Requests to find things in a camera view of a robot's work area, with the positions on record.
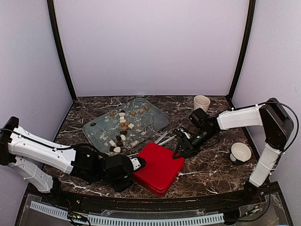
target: black cable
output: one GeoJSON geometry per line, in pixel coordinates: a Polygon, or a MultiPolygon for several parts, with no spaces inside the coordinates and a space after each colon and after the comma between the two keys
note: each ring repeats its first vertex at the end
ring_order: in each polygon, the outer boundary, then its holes
{"type": "Polygon", "coordinates": [[[252,219],[252,220],[240,220],[241,218],[244,218],[244,217],[247,217],[248,215],[242,215],[241,217],[238,217],[238,218],[236,218],[236,219],[224,219],[225,221],[228,221],[228,222],[234,222],[234,221],[236,221],[236,222],[253,222],[253,221],[256,221],[256,220],[258,220],[258,219],[260,219],[260,218],[262,218],[263,217],[263,215],[265,215],[267,212],[268,212],[268,210],[269,210],[269,207],[270,207],[270,204],[271,204],[271,184],[270,184],[270,181],[268,180],[268,183],[269,183],[269,203],[268,203],[268,206],[267,206],[267,208],[265,209],[265,211],[260,215],[260,216],[258,216],[257,218],[255,218],[255,219],[252,219]]]}
{"type": "Polygon", "coordinates": [[[69,208],[68,208],[68,210],[66,210],[65,208],[59,207],[59,206],[57,206],[57,205],[54,205],[51,201],[49,201],[49,200],[46,198],[46,196],[43,196],[43,197],[44,197],[44,198],[46,199],[46,201],[47,201],[50,205],[52,205],[53,207],[58,208],[58,209],[60,209],[60,210],[67,211],[67,212],[68,212],[68,214],[67,214],[68,222],[71,223],[72,225],[74,225],[74,226],[82,226],[82,225],[85,225],[86,223],[82,224],[82,223],[77,223],[77,222],[73,221],[72,218],[68,217],[69,214],[73,214],[73,215],[75,215],[75,216],[76,216],[76,215],[80,216],[82,219],[85,219],[86,222],[88,222],[89,226],[91,226],[91,222],[89,221],[89,219],[88,219],[87,217],[81,215],[80,213],[76,213],[76,212],[71,211],[71,204],[70,204],[70,203],[69,203],[69,208]]]}
{"type": "Polygon", "coordinates": [[[219,139],[219,138],[217,138],[217,137],[214,137],[214,139],[215,139],[215,141],[212,143],[212,144],[210,144],[210,145],[202,145],[202,148],[209,148],[209,147],[212,147],[212,146],[214,146],[214,145],[216,145],[216,144],[218,144],[221,140],[219,139]]]}
{"type": "MultiPolygon", "coordinates": [[[[293,142],[295,141],[295,139],[297,138],[297,135],[299,133],[299,118],[296,114],[296,112],[288,105],[286,104],[283,104],[283,103],[280,103],[280,102],[271,102],[271,101],[267,101],[267,102],[262,102],[260,104],[257,104],[257,105],[264,105],[264,104],[274,104],[274,105],[281,105],[281,106],[284,106],[286,107],[287,109],[289,109],[293,115],[295,116],[295,119],[297,121],[297,129],[296,129],[296,133],[295,133],[295,136],[293,137],[292,141],[290,142],[290,144],[283,150],[283,152],[280,154],[280,156],[293,144],[293,142]]],[[[238,110],[241,110],[241,109],[245,109],[245,108],[249,108],[249,107],[255,107],[257,105],[249,105],[249,106],[245,106],[245,107],[239,107],[239,108],[236,108],[234,109],[234,111],[238,111],[238,110]]]]}
{"type": "Polygon", "coordinates": [[[76,148],[76,147],[87,146],[87,147],[90,147],[91,149],[97,151],[99,153],[99,155],[102,156],[103,158],[107,158],[108,157],[107,154],[100,152],[96,147],[94,147],[91,144],[76,144],[76,145],[71,145],[69,147],[57,148],[57,147],[53,147],[53,146],[49,146],[47,144],[44,144],[44,143],[42,143],[42,142],[40,142],[38,140],[32,139],[30,137],[24,136],[24,135],[22,135],[20,133],[17,133],[15,131],[13,131],[13,130],[10,130],[10,129],[0,129],[0,131],[8,131],[8,132],[14,133],[14,134],[16,134],[18,136],[21,136],[24,139],[27,139],[27,140],[30,140],[30,141],[34,142],[36,144],[42,145],[42,146],[47,147],[47,148],[56,149],[56,150],[59,150],[59,151],[70,150],[70,149],[73,149],[73,148],[76,148]]]}

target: black frame edge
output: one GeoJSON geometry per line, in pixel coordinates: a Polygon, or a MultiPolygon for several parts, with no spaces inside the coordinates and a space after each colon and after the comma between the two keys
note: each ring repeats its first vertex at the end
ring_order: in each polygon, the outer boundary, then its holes
{"type": "Polygon", "coordinates": [[[53,142],[55,142],[55,140],[56,140],[58,134],[60,133],[61,128],[63,127],[63,124],[64,124],[64,122],[66,121],[67,116],[69,115],[69,112],[71,111],[72,107],[74,106],[74,103],[75,103],[75,100],[72,102],[72,104],[71,104],[69,110],[67,111],[67,113],[66,113],[64,119],[62,120],[62,123],[61,123],[60,127],[58,128],[58,130],[57,130],[57,132],[56,132],[55,138],[53,138],[53,142]]]}
{"type": "Polygon", "coordinates": [[[53,37],[55,39],[57,54],[58,54],[58,57],[60,59],[61,67],[62,67],[62,70],[63,70],[63,73],[64,73],[64,77],[65,77],[65,80],[66,80],[71,98],[72,98],[73,101],[75,101],[77,99],[77,97],[76,97],[76,94],[75,94],[75,90],[74,90],[74,87],[73,87],[73,84],[72,84],[72,81],[71,81],[71,77],[70,77],[70,74],[69,74],[69,71],[68,71],[65,55],[64,55],[64,52],[63,52],[60,33],[59,33],[59,30],[58,30],[57,20],[56,20],[56,16],[55,16],[55,6],[54,6],[53,0],[47,0],[47,5],[48,5],[48,11],[49,11],[49,18],[50,18],[50,22],[51,22],[52,33],[53,33],[53,37]]]}
{"type": "Polygon", "coordinates": [[[229,90],[229,98],[232,99],[238,84],[238,80],[240,77],[240,73],[244,64],[245,56],[246,56],[246,50],[248,48],[248,43],[250,39],[250,34],[251,34],[251,28],[252,28],[252,23],[253,23],[253,17],[254,17],[254,11],[255,11],[255,3],[256,0],[250,0],[249,1],[249,9],[248,9],[248,15],[246,18],[246,27],[245,27],[245,32],[244,32],[244,37],[243,41],[241,44],[241,49],[238,57],[238,62],[236,65],[236,69],[234,72],[232,84],[229,90]]]}
{"type": "MultiPolygon", "coordinates": [[[[271,182],[271,193],[278,192],[280,200],[284,207],[286,219],[290,226],[293,226],[292,218],[287,208],[283,193],[277,181],[271,182]]],[[[263,185],[261,191],[264,195],[269,193],[268,185],[263,185]]],[[[239,206],[245,205],[243,203],[227,203],[221,202],[220,199],[237,198],[242,191],[234,191],[230,193],[210,195],[210,196],[199,196],[191,198],[177,198],[177,199],[123,199],[123,198],[108,198],[94,195],[75,194],[71,192],[63,191],[62,195],[68,198],[74,207],[74,211],[80,213],[89,212],[101,213],[103,210],[120,210],[120,211],[178,211],[178,210],[196,210],[206,209],[208,211],[228,212],[237,210],[239,206]]],[[[48,202],[44,199],[43,194],[39,193],[36,188],[29,185],[29,189],[26,190],[22,204],[19,209],[19,213],[16,219],[15,226],[19,225],[22,215],[22,209],[24,207],[28,194],[33,194],[42,197],[42,201],[48,202]]],[[[54,196],[48,197],[51,202],[56,202],[57,199],[54,196]]],[[[255,197],[251,203],[257,203],[258,199],[255,197]]]]}

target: clear plastic tray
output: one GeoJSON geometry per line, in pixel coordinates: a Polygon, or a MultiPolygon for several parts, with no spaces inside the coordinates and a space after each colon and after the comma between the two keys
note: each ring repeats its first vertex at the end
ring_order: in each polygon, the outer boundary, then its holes
{"type": "Polygon", "coordinates": [[[126,112],[126,121],[135,125],[133,129],[127,130],[127,140],[122,141],[127,150],[135,147],[170,123],[170,118],[147,100],[143,98],[132,100],[113,110],[113,117],[110,115],[112,112],[110,111],[84,125],[83,132],[89,142],[101,152],[110,153],[109,141],[117,142],[116,135],[120,135],[122,131],[119,122],[121,110],[126,112]],[[149,107],[148,111],[145,110],[145,105],[149,107]],[[139,113],[139,109],[143,109],[144,113],[139,113]]]}

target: marble countertop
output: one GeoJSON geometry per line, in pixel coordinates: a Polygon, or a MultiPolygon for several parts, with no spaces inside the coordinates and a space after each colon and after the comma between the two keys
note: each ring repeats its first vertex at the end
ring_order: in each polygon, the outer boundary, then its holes
{"type": "MultiPolygon", "coordinates": [[[[136,97],[78,98],[63,122],[56,142],[64,145],[88,143],[82,131],[86,123],[135,98],[136,97]]],[[[188,116],[193,108],[193,97],[147,96],[144,98],[165,112],[171,118],[171,123],[181,119],[182,126],[193,133],[197,131],[197,128],[188,120],[188,116]]],[[[211,104],[207,112],[208,114],[213,115],[230,109],[225,97],[209,98],[211,99],[211,104]]],[[[168,127],[162,129],[157,134],[137,145],[128,155],[136,156],[147,143],[157,140],[167,129],[168,127]]],[[[230,161],[229,150],[232,144],[236,142],[242,142],[250,147],[247,138],[242,129],[221,131],[216,138],[220,140],[219,143],[208,148],[202,147],[201,152],[197,156],[185,160],[182,172],[168,190],[165,198],[195,197],[243,189],[245,181],[255,167],[255,155],[252,154],[250,161],[245,165],[235,166],[230,161]]],[[[214,140],[208,141],[207,146],[210,146],[210,142],[214,142],[214,140]]],[[[175,146],[176,140],[165,145],[165,147],[170,150],[174,150],[175,146]]],[[[64,174],[58,169],[48,165],[45,165],[43,170],[57,177],[62,183],[62,189],[69,192],[116,198],[158,198],[137,183],[134,183],[129,189],[121,193],[116,193],[107,185],[102,183],[87,185],[82,179],[64,174]]]]}

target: white wall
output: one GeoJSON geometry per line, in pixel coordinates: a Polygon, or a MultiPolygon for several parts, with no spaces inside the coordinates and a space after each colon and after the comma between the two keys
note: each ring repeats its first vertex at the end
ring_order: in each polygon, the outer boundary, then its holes
{"type": "MultiPolygon", "coordinates": [[[[291,106],[301,119],[301,1],[259,0],[238,88],[235,106],[276,97],[291,106]]],[[[264,133],[249,128],[261,150],[264,133]]],[[[272,176],[278,180],[292,215],[300,225],[301,152],[300,136],[283,156],[272,176]]]]}
{"type": "MultiPolygon", "coordinates": [[[[0,128],[11,116],[52,140],[72,100],[43,0],[0,1],[0,128]]],[[[13,226],[27,183],[0,166],[0,225],[13,226]]]]}
{"type": "Polygon", "coordinates": [[[248,2],[56,1],[77,95],[228,94],[248,2]]]}

